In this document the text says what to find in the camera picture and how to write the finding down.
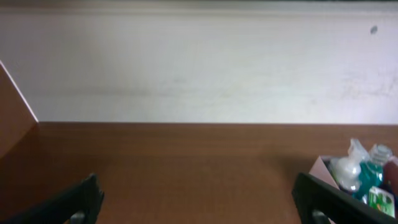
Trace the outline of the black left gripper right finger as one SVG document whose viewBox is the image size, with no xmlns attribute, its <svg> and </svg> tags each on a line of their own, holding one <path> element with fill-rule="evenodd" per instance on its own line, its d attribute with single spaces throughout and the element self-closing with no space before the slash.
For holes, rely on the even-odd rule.
<svg viewBox="0 0 398 224">
<path fill-rule="evenodd" d="M 297 175 L 292 196 L 302 223 L 397 224 L 397 219 L 310 174 Z"/>
</svg>

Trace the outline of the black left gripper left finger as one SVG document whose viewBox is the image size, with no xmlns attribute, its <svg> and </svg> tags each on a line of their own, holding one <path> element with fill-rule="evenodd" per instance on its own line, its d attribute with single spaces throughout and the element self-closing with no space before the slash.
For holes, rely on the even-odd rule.
<svg viewBox="0 0 398 224">
<path fill-rule="evenodd" d="M 6 224 L 23 223 L 96 223 L 104 200 L 96 174 L 51 199 L 3 220 Z"/>
</svg>

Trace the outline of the blue mouthwash bottle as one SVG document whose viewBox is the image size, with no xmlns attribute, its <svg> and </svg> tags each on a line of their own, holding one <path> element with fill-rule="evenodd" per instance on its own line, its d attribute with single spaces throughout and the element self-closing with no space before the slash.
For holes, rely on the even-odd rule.
<svg viewBox="0 0 398 224">
<path fill-rule="evenodd" d="M 359 190 L 354 193 L 354 198 L 362 200 L 367 197 L 372 187 L 378 187 L 382 184 L 384 178 L 384 166 L 393 155 L 392 150 L 382 144 L 373 145 L 369 151 L 369 159 L 361 162 L 361 173 L 358 180 L 361 185 Z"/>
</svg>

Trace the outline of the green white soap bar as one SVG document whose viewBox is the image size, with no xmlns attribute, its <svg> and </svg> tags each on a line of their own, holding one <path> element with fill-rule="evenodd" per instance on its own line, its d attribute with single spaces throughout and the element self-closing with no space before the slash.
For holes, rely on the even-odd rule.
<svg viewBox="0 0 398 224">
<path fill-rule="evenodd" d="M 396 217 L 395 195 L 387 187 L 371 187 L 368 193 L 368 205 L 392 218 Z"/>
</svg>

